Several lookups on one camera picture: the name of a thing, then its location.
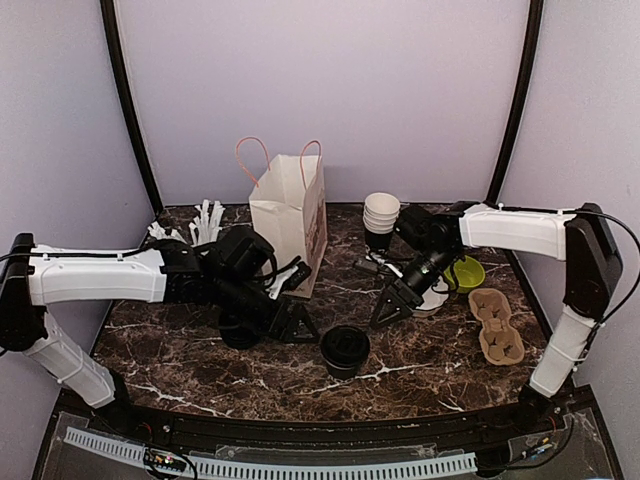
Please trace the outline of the black paper coffee cup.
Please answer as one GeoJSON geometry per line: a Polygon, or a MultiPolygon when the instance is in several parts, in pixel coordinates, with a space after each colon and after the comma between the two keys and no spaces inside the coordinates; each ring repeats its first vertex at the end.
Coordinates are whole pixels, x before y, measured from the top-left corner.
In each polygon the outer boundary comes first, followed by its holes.
{"type": "Polygon", "coordinates": [[[370,340],[360,328],[339,325],[328,330],[320,341],[320,351],[330,376],[354,378],[370,353],[370,340]]]}

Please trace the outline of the stack of black cup lids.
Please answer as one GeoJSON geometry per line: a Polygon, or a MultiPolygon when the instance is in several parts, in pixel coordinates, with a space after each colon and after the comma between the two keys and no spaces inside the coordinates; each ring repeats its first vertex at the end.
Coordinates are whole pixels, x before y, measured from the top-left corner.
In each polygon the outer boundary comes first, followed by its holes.
{"type": "Polygon", "coordinates": [[[236,350],[248,350],[260,342],[260,337],[245,327],[239,318],[225,311],[220,313],[218,330],[223,342],[236,350]]]}

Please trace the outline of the stack of paper coffee cups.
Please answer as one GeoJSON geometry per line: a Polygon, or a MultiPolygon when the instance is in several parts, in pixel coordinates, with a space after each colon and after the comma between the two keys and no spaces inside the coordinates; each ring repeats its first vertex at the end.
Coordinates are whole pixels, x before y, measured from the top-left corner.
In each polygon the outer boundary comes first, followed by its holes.
{"type": "Polygon", "coordinates": [[[389,193],[375,192],[366,197],[363,223],[365,244],[370,251],[389,249],[400,207],[400,201],[389,193]]]}

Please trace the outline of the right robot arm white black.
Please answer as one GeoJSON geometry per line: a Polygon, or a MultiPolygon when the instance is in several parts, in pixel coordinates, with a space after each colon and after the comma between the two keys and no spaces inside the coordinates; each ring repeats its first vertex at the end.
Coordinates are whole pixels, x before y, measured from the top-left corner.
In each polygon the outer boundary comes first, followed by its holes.
{"type": "Polygon", "coordinates": [[[528,396],[510,413],[521,434],[534,432],[549,416],[542,397],[553,397],[584,361],[623,273],[623,262],[608,226],[594,203],[574,210],[504,207],[458,202],[438,214],[418,205],[401,210],[398,236],[416,253],[382,291],[371,326],[404,320],[422,296],[464,250],[494,248],[552,258],[565,266],[563,309],[541,360],[528,382],[528,396]]]}

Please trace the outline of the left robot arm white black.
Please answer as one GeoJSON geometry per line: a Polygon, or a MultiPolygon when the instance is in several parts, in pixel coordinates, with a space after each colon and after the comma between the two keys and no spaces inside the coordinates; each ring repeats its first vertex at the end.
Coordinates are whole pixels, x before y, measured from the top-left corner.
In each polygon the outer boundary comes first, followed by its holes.
{"type": "Polygon", "coordinates": [[[37,245],[16,236],[2,257],[1,348],[21,352],[78,394],[120,436],[141,427],[119,375],[94,361],[59,326],[48,307],[71,301],[133,300],[196,304],[221,311],[227,345],[248,349],[267,337],[316,343],[306,308],[275,291],[293,290],[311,270],[300,258],[279,266],[271,244],[247,226],[190,246],[160,239],[137,250],[82,252],[37,245]]]}

